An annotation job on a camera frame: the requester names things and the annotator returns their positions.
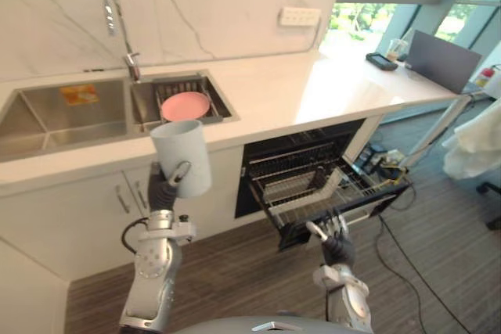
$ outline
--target chair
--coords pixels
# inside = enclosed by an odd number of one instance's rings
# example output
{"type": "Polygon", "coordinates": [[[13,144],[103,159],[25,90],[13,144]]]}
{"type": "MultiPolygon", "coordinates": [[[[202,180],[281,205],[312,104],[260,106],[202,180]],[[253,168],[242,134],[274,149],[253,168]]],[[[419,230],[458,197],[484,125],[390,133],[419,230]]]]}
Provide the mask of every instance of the chair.
{"type": "MultiPolygon", "coordinates": [[[[492,190],[493,192],[496,192],[498,195],[501,195],[501,188],[498,187],[497,185],[489,183],[488,181],[484,181],[482,184],[477,186],[477,192],[480,193],[481,195],[487,193],[489,189],[492,190]]],[[[501,229],[501,215],[495,218],[494,220],[487,222],[486,225],[489,230],[501,229]]]]}

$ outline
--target wall socket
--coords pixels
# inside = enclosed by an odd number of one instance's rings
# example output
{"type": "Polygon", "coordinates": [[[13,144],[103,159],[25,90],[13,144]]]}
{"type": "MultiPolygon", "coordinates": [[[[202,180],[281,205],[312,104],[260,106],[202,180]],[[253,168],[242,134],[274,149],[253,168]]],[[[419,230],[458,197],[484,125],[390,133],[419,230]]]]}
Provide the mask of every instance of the wall socket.
{"type": "Polygon", "coordinates": [[[321,13],[318,8],[283,7],[279,24],[283,27],[314,27],[319,23],[321,13]]]}

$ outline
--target wooden floor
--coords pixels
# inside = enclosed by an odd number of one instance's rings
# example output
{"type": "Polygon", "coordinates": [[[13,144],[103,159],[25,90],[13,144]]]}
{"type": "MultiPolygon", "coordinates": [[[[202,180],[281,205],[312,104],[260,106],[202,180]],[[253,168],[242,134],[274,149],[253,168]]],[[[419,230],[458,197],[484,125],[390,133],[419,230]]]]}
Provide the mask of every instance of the wooden floor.
{"type": "MultiPolygon", "coordinates": [[[[476,105],[457,124],[485,106],[476,105]]],[[[375,138],[388,148],[408,152],[437,117],[383,126],[375,138]]],[[[499,184],[500,172],[453,181],[442,171],[443,155],[436,145],[412,170],[417,200],[411,209],[386,210],[384,216],[425,279],[470,332],[500,333],[501,235],[488,231],[483,222],[499,215],[501,198],[474,190],[485,177],[499,184]]],[[[403,207],[409,199],[406,193],[395,205],[403,207]]],[[[421,332],[416,296],[374,253],[379,221],[355,224],[350,231],[357,249],[355,273],[370,288],[374,332],[421,332]]],[[[275,314],[283,309],[322,318],[323,295],[312,283],[312,272],[321,262],[319,250],[277,253],[277,242],[271,225],[259,221],[183,247],[169,332],[212,318],[275,314]]],[[[464,332],[419,280],[388,233],[380,248],[385,260],[420,291],[427,332],[464,332]]],[[[128,265],[73,283],[66,333],[116,332],[132,277],[133,267],[128,265]]]]}

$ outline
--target cabinet handle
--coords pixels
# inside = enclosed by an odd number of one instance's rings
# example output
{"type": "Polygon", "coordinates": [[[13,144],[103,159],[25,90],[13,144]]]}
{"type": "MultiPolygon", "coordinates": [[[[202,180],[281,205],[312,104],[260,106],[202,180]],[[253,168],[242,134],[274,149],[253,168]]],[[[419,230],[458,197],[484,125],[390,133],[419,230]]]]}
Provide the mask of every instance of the cabinet handle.
{"type": "Polygon", "coordinates": [[[139,197],[139,200],[141,201],[142,207],[144,207],[145,209],[148,209],[148,204],[146,203],[146,200],[144,199],[144,196],[142,195],[141,183],[139,183],[139,181],[137,181],[135,183],[135,190],[138,193],[138,197],[139,197]]]}
{"type": "Polygon", "coordinates": [[[125,200],[122,197],[120,190],[121,190],[121,188],[119,185],[115,186],[115,193],[117,194],[118,201],[120,202],[120,204],[124,208],[125,213],[129,214],[131,212],[131,209],[130,209],[129,205],[127,203],[125,203],[125,200]]]}

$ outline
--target dishwasher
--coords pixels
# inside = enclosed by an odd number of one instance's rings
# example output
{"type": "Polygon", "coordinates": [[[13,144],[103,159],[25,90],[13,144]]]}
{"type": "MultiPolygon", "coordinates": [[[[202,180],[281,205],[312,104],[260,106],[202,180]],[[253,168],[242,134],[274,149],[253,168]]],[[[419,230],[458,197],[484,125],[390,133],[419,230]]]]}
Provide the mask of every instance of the dishwasher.
{"type": "Polygon", "coordinates": [[[279,250],[309,240],[307,221],[335,213],[348,223],[378,215],[408,187],[371,178],[344,156],[363,120],[244,146],[235,217],[263,210],[280,236],[279,250]]]}

